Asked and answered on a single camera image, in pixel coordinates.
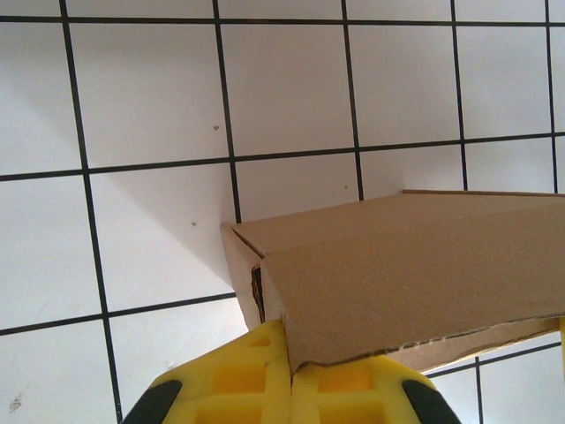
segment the white grid surface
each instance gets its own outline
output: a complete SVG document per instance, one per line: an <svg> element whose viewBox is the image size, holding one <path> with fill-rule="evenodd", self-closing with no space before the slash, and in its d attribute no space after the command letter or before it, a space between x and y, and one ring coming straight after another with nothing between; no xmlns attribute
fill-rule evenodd
<svg viewBox="0 0 565 424"><path fill-rule="evenodd" d="M562 191L564 81L561 0L0 0L0 422L119 422L243 334L221 222ZM560 349L431 376L561 423Z"/></svg>

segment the small dirt speck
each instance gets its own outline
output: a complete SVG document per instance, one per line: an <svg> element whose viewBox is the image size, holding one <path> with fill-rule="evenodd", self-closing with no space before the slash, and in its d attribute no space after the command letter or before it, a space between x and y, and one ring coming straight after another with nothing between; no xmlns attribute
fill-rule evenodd
<svg viewBox="0 0 565 424"><path fill-rule="evenodd" d="M10 402L8 410L10 413L15 413L21 407L21 393L19 393L14 400Z"/></svg>

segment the black rubber tip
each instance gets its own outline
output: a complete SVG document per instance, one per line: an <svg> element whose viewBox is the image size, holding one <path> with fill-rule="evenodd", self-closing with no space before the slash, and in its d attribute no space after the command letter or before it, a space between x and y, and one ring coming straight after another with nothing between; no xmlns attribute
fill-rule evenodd
<svg viewBox="0 0 565 424"><path fill-rule="evenodd" d="M162 424L181 387L180 381L171 380L146 390L122 424Z"/></svg>
<svg viewBox="0 0 565 424"><path fill-rule="evenodd" d="M439 391L416 380L404 381L403 389L421 424L461 424Z"/></svg>

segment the brown cardboard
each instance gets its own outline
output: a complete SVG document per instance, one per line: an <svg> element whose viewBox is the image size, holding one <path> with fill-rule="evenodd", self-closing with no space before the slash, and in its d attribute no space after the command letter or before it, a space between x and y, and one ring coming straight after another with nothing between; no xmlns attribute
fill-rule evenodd
<svg viewBox="0 0 565 424"><path fill-rule="evenodd" d="M429 369L565 314L560 196L411 192L222 234L246 322L283 320L293 371L377 353Z"/></svg>

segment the corrugated cardboard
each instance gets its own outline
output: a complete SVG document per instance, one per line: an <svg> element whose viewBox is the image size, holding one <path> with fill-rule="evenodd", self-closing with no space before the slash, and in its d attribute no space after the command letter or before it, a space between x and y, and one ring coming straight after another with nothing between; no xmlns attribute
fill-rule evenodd
<svg viewBox="0 0 565 424"><path fill-rule="evenodd" d="M562 196L409 192L222 234L247 325L282 319L293 371L377 353L425 370L565 314Z"/></svg>

